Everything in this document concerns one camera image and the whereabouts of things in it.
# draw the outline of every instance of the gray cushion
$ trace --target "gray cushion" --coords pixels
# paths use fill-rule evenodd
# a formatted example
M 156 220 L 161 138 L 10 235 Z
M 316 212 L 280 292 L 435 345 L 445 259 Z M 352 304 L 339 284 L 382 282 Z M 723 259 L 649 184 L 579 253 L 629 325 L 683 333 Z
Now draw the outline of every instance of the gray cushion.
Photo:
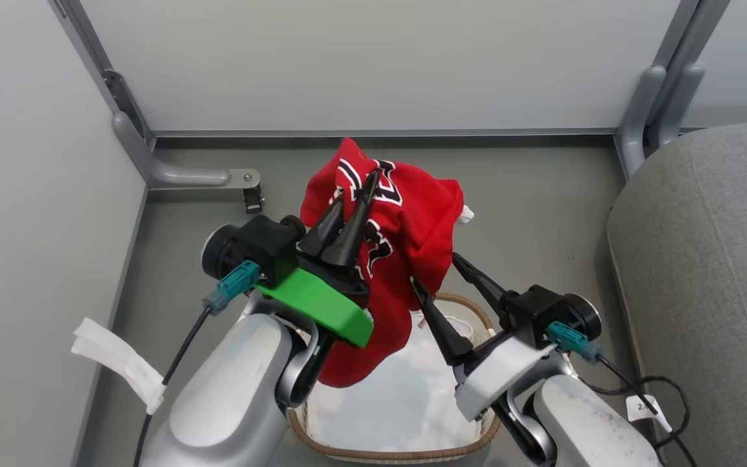
M 641 374 L 690 396 L 682 440 L 698 464 L 747 466 L 747 125 L 696 131 L 649 157 L 608 239 Z M 676 393 L 650 392 L 676 427 Z M 676 446 L 665 453 L 685 464 Z

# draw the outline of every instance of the white tag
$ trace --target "white tag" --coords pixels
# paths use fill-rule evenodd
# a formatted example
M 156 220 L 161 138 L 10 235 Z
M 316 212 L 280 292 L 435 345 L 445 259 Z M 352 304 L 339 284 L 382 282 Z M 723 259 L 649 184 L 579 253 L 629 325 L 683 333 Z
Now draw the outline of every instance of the white tag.
M 71 353 L 83 355 L 122 376 L 154 414 L 163 402 L 163 376 L 116 334 L 87 318 L 74 331 L 77 339 Z
M 672 426 L 667 423 L 665 414 L 661 412 L 659 403 L 656 402 L 656 397 L 646 394 L 645 398 L 653 405 L 653 408 L 656 409 L 656 412 L 658 412 L 658 414 L 654 415 L 653 412 L 650 411 L 649 408 L 647 408 L 647 405 L 645 405 L 645 403 L 642 402 L 638 396 L 630 396 L 626 400 L 626 402 L 628 403 L 628 420 L 630 420 L 631 422 L 635 422 L 636 420 L 645 418 L 655 418 L 656 421 L 659 422 L 659 425 L 661 425 L 661 428 L 663 428 L 666 432 L 670 433 L 671 431 L 673 431 Z
M 457 218 L 457 224 L 468 224 L 469 221 L 475 218 L 475 214 L 468 206 L 463 204 L 463 210 L 460 212 L 460 216 Z

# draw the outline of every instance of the white wall panel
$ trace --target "white wall panel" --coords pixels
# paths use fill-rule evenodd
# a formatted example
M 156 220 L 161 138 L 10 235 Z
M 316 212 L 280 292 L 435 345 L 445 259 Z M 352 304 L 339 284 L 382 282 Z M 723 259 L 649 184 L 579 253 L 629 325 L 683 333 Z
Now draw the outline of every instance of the white wall panel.
M 71 464 L 145 189 L 51 5 L 0 0 L 0 467 Z
M 682 126 L 747 122 L 747 0 L 731 0 L 697 62 L 705 78 Z
M 82 0 L 153 130 L 613 128 L 677 0 Z

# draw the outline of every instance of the metal bracket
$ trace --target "metal bracket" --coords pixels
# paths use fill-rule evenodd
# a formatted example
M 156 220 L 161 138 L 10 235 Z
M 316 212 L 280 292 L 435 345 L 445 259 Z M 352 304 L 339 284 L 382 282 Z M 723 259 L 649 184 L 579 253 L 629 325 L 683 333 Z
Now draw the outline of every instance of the metal bracket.
M 679 137 L 682 119 L 685 118 L 685 113 L 704 76 L 705 66 L 698 63 L 682 70 L 670 95 L 670 104 L 661 107 L 650 128 L 647 129 L 647 139 L 650 141 L 652 150 L 655 151 Z
M 154 157 L 125 112 L 112 118 L 115 135 L 151 190 L 243 189 L 248 213 L 261 211 L 261 174 L 254 169 L 205 169 L 169 165 Z
M 137 133 L 148 144 L 149 141 L 152 141 L 152 132 L 148 129 L 148 125 L 146 125 L 146 121 L 143 119 L 143 114 L 140 113 L 137 103 L 131 97 L 131 92 L 128 90 L 128 85 L 125 83 L 123 75 L 114 70 L 104 70 L 101 75 L 121 112 L 128 115 Z
M 613 137 L 619 159 L 622 162 L 624 177 L 630 180 L 639 166 L 644 163 L 644 125 L 650 117 L 650 110 L 664 83 L 667 72 L 664 66 L 651 66 L 641 72 L 622 124 Z

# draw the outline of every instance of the green bracket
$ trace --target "green bracket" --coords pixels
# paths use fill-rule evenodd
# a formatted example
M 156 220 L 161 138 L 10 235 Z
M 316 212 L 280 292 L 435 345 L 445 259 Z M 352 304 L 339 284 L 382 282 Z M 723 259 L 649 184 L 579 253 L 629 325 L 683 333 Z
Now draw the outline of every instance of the green bracket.
M 364 348 L 374 331 L 370 317 L 315 275 L 297 268 L 275 289 L 255 285 L 255 289 L 309 317 L 337 337 Z

